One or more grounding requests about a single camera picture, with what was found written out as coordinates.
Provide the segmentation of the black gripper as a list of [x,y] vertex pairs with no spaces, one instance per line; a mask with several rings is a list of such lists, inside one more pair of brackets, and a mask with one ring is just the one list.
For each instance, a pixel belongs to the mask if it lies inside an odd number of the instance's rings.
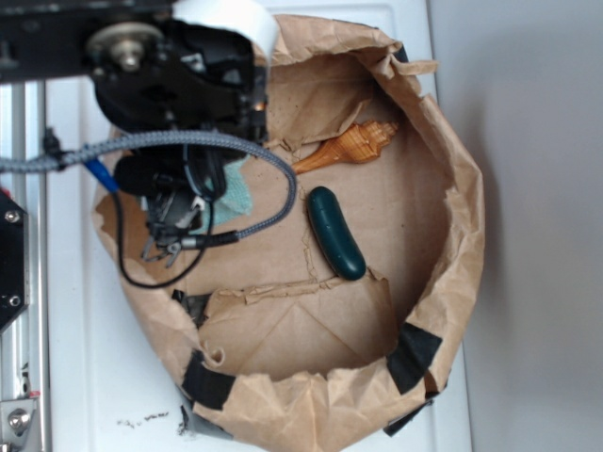
[[175,20],[123,22],[91,35],[85,55],[101,111],[124,132],[267,136],[267,71],[236,32]]

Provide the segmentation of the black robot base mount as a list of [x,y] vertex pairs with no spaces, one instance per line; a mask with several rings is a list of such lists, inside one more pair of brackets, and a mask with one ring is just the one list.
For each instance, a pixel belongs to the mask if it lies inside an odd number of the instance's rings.
[[1,333],[27,306],[28,214],[1,189]]

